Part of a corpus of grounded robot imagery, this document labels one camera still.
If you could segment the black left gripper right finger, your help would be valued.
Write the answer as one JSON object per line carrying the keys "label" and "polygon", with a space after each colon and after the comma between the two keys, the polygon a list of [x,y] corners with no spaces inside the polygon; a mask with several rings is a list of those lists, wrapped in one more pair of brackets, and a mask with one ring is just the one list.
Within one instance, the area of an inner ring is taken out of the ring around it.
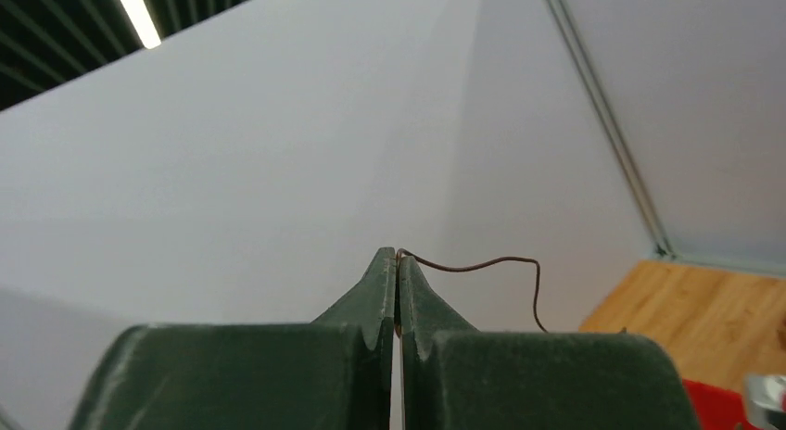
{"label": "black left gripper right finger", "polygon": [[408,429],[696,429],[666,352],[630,333],[483,332],[397,258]]}

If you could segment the red plastic bin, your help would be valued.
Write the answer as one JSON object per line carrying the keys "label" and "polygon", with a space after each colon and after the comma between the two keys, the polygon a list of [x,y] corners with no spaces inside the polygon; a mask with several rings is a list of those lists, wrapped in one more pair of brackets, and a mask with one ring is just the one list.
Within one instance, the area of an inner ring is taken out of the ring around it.
{"label": "red plastic bin", "polygon": [[741,394],[688,379],[683,379],[682,384],[702,429],[755,430],[747,420]]}

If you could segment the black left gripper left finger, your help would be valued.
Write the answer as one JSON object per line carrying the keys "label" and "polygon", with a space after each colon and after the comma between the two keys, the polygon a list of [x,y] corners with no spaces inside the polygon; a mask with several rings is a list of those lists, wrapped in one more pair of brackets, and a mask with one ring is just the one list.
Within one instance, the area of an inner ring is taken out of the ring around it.
{"label": "black left gripper left finger", "polygon": [[396,253],[311,322],[145,324],[91,376],[73,429],[386,429]]}

